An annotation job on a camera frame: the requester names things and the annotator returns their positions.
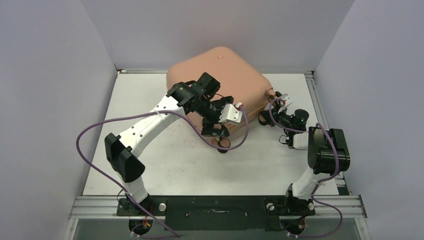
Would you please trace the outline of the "pink hard-shell suitcase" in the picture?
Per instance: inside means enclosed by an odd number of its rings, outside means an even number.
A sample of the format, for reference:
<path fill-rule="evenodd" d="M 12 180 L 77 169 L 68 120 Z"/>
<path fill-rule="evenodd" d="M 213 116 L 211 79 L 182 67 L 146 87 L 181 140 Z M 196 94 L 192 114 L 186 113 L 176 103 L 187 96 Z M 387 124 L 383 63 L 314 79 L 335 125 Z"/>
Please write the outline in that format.
<path fill-rule="evenodd" d="M 233 50 L 218 46 L 172 65 L 166 73 L 166 93 L 176 83 L 197 81 L 203 73 L 210 74 L 220 82 L 215 100 L 232 96 L 233 105 L 242 103 L 241 123 L 224 123 L 229 130 L 229 136 L 241 128 L 245 128 L 245 133 L 248 134 L 250 122 L 258 117 L 268 103 L 268 98 L 275 95 L 270 81 Z M 201 129 L 201 116 L 190 112 L 186 117 L 195 130 Z M 221 153 L 232 150 L 234 146 L 231 145 L 229 136 L 222 139 L 211 137 L 209 145 Z"/>

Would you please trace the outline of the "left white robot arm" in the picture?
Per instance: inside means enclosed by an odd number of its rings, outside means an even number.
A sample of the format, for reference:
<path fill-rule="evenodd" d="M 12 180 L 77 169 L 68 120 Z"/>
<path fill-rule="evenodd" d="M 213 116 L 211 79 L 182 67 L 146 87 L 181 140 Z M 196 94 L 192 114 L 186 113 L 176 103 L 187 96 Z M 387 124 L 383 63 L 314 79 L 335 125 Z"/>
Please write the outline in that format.
<path fill-rule="evenodd" d="M 197 113 L 202 118 L 202 126 L 195 131 L 204 142 L 210 145 L 209 138 L 223 139 L 230 135 L 222 112 L 233 105 L 234 97 L 214 99 L 220 87 L 220 82 L 207 72 L 198 80 L 177 82 L 147 116 L 127 130 L 105 137 L 106 159 L 118 173 L 130 199 L 129 208 L 136 215 L 148 211 L 150 196 L 142 178 L 146 167 L 139 156 L 162 131 L 179 118 L 186 118 L 188 113 Z"/>

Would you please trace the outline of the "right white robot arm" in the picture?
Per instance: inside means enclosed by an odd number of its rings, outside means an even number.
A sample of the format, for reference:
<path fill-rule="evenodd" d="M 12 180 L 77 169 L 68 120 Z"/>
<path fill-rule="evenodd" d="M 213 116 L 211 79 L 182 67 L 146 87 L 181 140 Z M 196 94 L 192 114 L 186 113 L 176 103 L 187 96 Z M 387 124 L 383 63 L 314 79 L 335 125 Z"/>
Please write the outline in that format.
<path fill-rule="evenodd" d="M 282 201 L 283 209 L 295 214 L 302 208 L 302 201 L 312 200 L 320 186 L 349 169 L 351 157 L 345 133 L 339 128 L 325 129 L 320 123 L 307 127 L 310 115 L 304 109 L 297 109 L 289 115 L 282 107 L 276 106 L 260 115 L 262 125 L 284 130 L 285 145 L 307 152 L 306 170 L 289 185 Z"/>

